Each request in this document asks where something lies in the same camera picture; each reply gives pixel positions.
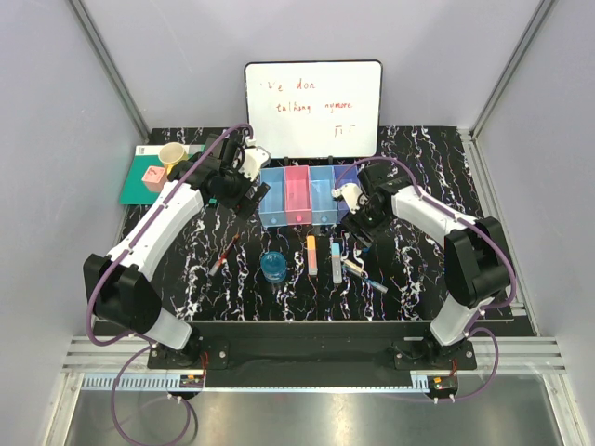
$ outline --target red pen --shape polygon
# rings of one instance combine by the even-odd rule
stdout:
[[[211,270],[208,271],[209,276],[212,277],[215,274],[217,274],[217,271],[219,271],[219,268],[221,268],[221,265],[223,265],[223,262],[225,262],[225,260],[227,259],[227,255],[230,253],[231,249],[233,248],[233,246],[235,245],[235,243],[238,241],[239,238],[240,238],[240,234],[235,234],[233,236],[230,244],[227,245],[227,247],[225,248],[225,251],[223,251],[223,254],[221,255],[221,257],[218,259],[217,262],[215,262],[215,265],[213,265],[213,268],[211,268]]]

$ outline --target blue cup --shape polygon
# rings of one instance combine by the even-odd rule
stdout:
[[[269,251],[260,259],[260,267],[264,278],[270,283],[279,283],[285,280],[287,262],[281,253]]]

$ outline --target whiteboard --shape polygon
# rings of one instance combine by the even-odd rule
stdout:
[[[377,60],[245,66],[248,122],[273,158],[375,154],[381,87]]]

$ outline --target whiteboard black frame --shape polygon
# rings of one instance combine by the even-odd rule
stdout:
[[[378,59],[268,60],[268,61],[260,61],[260,62],[248,62],[244,66],[245,115],[248,120],[248,123],[250,123],[250,111],[248,110],[248,82],[246,79],[246,70],[250,65],[265,65],[265,64],[280,64],[280,63],[289,64],[289,63],[349,63],[349,62],[376,62],[378,65],[380,65],[380,89],[378,90],[378,121],[377,121],[377,127],[380,128],[380,110],[382,107],[382,81],[383,81],[383,76],[384,76],[384,65],[382,65],[382,62]],[[378,132],[376,133],[375,146],[376,146],[376,149],[375,149],[374,153],[377,153],[377,151],[378,151]],[[371,156],[371,155],[366,153],[366,154],[363,154],[360,158],[364,158],[366,156]],[[307,160],[307,159],[324,159],[324,158],[327,158],[327,157],[325,157],[325,156],[309,156],[309,157],[298,158],[298,159]],[[333,158],[343,159],[343,158],[353,158],[353,156],[346,156],[346,157],[333,156]]]

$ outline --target table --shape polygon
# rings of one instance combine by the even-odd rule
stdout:
[[[153,129],[150,144],[177,141],[202,144],[223,128]],[[419,184],[456,210],[482,216],[479,200],[455,127],[381,126],[378,154],[396,156],[410,166]],[[335,164],[352,160],[334,160]],[[328,164],[327,159],[300,164]],[[273,160],[271,166],[284,165]],[[148,206],[130,206],[122,236],[139,222]],[[228,263],[215,278],[207,275],[238,232]],[[306,236],[316,235],[318,276],[308,275]],[[384,284],[383,295],[357,277],[331,279],[330,243],[364,262],[370,278]],[[285,282],[272,285],[259,260],[266,251],[287,260]],[[180,233],[155,271],[152,284],[164,307],[189,321],[419,321],[431,320],[446,298],[443,251],[425,233],[402,220],[366,253],[340,226],[310,225],[265,229],[258,216],[243,222],[232,212],[209,205]],[[488,319],[512,319],[509,308],[491,310]]]

